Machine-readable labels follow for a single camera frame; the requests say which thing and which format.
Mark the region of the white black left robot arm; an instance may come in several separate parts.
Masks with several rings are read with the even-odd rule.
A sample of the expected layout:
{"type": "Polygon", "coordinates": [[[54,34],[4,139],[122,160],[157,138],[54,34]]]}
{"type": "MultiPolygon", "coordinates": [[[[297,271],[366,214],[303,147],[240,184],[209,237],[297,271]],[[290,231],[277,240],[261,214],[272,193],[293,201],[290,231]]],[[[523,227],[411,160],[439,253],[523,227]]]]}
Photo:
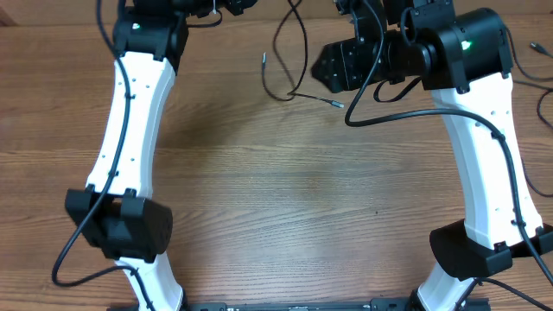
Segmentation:
{"type": "Polygon", "coordinates": [[[52,280],[78,236],[122,270],[136,310],[184,310],[187,299],[168,260],[173,215],[152,200],[152,168],[164,105],[187,43],[190,16],[228,10],[243,14],[256,0],[135,1],[118,3],[112,34],[114,91],[105,136],[82,190],[67,191],[65,208],[77,226],[56,260],[52,280]]]}

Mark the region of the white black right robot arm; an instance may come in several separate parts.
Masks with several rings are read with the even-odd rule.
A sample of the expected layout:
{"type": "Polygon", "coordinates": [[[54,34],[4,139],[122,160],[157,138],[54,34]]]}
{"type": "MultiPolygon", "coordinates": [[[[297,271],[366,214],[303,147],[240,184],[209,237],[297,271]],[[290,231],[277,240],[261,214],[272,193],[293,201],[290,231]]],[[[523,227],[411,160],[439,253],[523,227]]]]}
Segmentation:
{"type": "Polygon", "coordinates": [[[450,1],[351,1],[350,40],[326,45],[312,76],[331,92],[369,85],[422,85],[429,115],[446,125],[465,216],[433,230],[435,266],[407,298],[375,298],[373,310],[487,310],[474,288],[494,282],[518,257],[544,267],[552,228],[529,193],[512,116],[512,43],[491,9],[457,14],[450,1]]]}

